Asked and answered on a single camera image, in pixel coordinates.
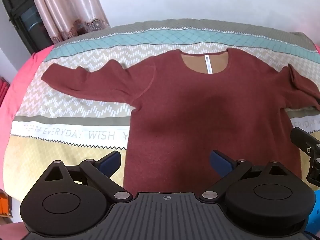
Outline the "maroon long sleeve sweater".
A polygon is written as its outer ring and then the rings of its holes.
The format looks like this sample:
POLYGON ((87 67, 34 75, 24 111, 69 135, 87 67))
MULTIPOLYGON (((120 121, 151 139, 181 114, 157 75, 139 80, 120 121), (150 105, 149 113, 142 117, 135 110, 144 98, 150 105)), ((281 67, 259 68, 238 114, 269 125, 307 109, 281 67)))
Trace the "maroon long sleeve sweater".
POLYGON ((209 156, 218 150, 255 165, 281 162, 301 175, 291 143, 288 108, 319 107, 318 87, 291 65, 275 70, 240 49, 203 55, 172 50, 123 68, 52 64, 42 80, 61 93, 133 107, 124 188, 137 192, 195 192, 218 176, 209 156))

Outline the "pink clothes pile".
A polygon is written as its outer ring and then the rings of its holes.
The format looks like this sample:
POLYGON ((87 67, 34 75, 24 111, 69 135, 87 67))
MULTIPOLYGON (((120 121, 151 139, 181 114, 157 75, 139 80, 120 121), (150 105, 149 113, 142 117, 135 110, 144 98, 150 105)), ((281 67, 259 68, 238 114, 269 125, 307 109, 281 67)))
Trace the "pink clothes pile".
POLYGON ((0 79, 0 105, 2 104, 5 95, 10 87, 10 83, 3 77, 0 79))

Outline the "patterned bed sheet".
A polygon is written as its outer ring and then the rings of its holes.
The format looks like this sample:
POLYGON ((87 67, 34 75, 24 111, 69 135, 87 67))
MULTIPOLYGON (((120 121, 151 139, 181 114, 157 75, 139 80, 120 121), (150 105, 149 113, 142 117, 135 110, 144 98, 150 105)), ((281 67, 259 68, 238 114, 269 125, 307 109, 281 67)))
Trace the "patterned bed sheet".
POLYGON ((132 108, 124 103, 80 100, 41 80, 53 63, 95 71, 114 59, 129 67, 180 49, 203 54, 242 49, 274 69, 292 64, 319 83, 319 48, 303 33, 215 20, 163 20, 106 28, 54 45, 29 84, 13 121, 4 155, 4 190, 22 200, 54 160, 76 165, 112 150, 125 155, 132 108))

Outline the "blue plastic object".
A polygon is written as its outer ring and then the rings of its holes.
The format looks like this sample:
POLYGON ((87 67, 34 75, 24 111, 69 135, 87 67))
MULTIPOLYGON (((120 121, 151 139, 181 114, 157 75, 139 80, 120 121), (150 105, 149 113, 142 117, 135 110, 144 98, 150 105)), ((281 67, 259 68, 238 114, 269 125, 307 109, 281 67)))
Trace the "blue plastic object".
POLYGON ((320 231, 320 190, 315 191, 316 202, 313 207, 313 211, 311 212, 308 220, 308 224, 306 226, 306 231, 314 234, 319 237, 320 231))

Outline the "pink mattress cover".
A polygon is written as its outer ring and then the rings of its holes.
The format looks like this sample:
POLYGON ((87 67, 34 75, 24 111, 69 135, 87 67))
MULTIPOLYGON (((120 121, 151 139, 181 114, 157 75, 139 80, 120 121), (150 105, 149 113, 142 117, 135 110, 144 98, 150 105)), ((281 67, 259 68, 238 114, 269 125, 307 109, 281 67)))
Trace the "pink mattress cover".
POLYGON ((29 84, 35 76, 40 64, 49 55, 54 46, 49 46, 34 53, 17 72, 1 105, 1 190, 4 190, 4 155, 7 148, 12 121, 21 106, 29 84))

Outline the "pink lace curtain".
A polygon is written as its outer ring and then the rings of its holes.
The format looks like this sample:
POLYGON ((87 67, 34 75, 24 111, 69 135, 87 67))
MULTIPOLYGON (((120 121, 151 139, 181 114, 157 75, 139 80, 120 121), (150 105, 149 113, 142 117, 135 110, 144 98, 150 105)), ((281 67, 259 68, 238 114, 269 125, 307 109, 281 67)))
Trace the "pink lace curtain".
POLYGON ((99 0, 34 0, 54 44, 110 26, 99 0))

